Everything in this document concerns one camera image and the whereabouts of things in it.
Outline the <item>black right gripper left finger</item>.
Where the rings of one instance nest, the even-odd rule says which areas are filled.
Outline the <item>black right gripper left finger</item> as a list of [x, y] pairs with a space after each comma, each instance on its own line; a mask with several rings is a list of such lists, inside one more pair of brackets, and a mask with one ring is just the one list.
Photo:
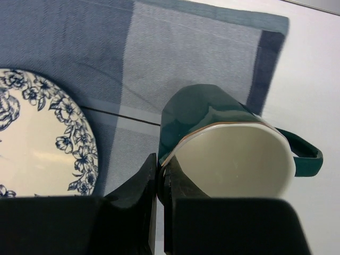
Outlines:
[[156, 166], [104, 197], [1, 199], [1, 254], [152, 254]]

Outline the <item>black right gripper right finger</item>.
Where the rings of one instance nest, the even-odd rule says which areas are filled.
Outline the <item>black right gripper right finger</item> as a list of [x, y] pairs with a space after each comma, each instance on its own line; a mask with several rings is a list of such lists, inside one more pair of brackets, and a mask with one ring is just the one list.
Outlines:
[[176, 158], [157, 169], [166, 254], [310, 254], [299, 218], [281, 199], [211, 198]]

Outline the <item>blue beige checked cloth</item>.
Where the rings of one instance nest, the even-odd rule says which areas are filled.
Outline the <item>blue beige checked cloth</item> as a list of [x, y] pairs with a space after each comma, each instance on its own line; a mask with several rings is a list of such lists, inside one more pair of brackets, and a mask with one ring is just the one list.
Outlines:
[[215, 84], [261, 114], [288, 25], [187, 1], [1, 1], [1, 67], [43, 74], [82, 107], [105, 195], [157, 150], [179, 89]]

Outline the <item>teal mug white inside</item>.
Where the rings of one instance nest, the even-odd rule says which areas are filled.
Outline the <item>teal mug white inside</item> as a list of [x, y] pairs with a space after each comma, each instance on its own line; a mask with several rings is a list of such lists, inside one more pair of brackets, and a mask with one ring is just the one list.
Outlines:
[[213, 198], [278, 198], [294, 177], [320, 171], [322, 152], [273, 127], [213, 84], [180, 89], [161, 114], [158, 164]]

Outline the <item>blue floral ceramic plate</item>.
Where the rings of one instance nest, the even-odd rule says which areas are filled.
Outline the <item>blue floral ceramic plate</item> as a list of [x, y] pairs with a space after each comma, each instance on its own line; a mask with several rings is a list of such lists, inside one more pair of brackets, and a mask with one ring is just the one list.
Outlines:
[[96, 138], [75, 101], [39, 74], [1, 69], [1, 197], [89, 196]]

